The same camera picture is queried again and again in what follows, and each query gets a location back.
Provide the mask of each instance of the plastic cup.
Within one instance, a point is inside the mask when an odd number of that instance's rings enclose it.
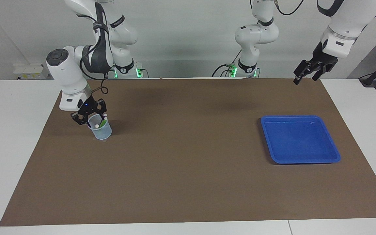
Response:
[[[108,120],[106,120],[106,123],[103,126],[95,128],[95,125],[100,125],[101,122],[101,116],[99,114],[96,114],[88,119],[88,123],[91,125],[91,127],[88,126],[88,128],[91,129],[91,131],[94,133],[95,138],[97,138],[98,140],[105,140],[110,137],[112,130],[108,123]]]

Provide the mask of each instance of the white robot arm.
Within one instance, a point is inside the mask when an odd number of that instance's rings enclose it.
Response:
[[[278,38],[279,30],[274,23],[274,9],[273,0],[254,0],[252,14],[258,23],[237,29],[235,39],[242,47],[239,60],[235,62],[238,76],[254,76],[259,58],[257,44],[271,43]]]
[[[316,71],[313,80],[332,70],[338,58],[346,58],[364,28],[376,17],[376,0],[318,0],[317,8],[331,22],[321,36],[310,61],[295,69],[294,83]]]
[[[134,62],[127,48],[127,45],[137,42],[137,33],[124,22],[125,18],[115,0],[65,0],[65,3],[78,17],[94,21],[96,44],[56,49],[48,54],[46,64],[53,78],[61,85],[60,109],[76,111],[72,118],[82,125],[87,123],[91,113],[102,114],[106,111],[105,102],[102,99],[95,101],[92,97],[91,88],[83,77],[83,68],[104,74],[104,79],[97,80],[105,80],[113,67],[119,74],[139,76],[137,62]]]

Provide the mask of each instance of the blue plastic tray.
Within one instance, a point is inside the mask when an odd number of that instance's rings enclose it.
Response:
[[[340,161],[339,151],[318,116],[264,116],[261,123],[271,157],[276,163]]]

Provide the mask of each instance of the brown table mat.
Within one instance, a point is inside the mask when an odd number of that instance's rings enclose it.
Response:
[[[112,136],[96,140],[58,100],[0,226],[376,217],[376,176],[321,82],[105,85]],[[342,160],[276,165],[265,115],[320,116]]]

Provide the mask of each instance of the white table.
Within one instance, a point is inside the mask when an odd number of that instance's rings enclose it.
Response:
[[[322,82],[376,174],[375,89],[358,80]],[[58,94],[53,80],[0,81],[0,220]],[[0,227],[0,234],[376,235],[376,219]]]

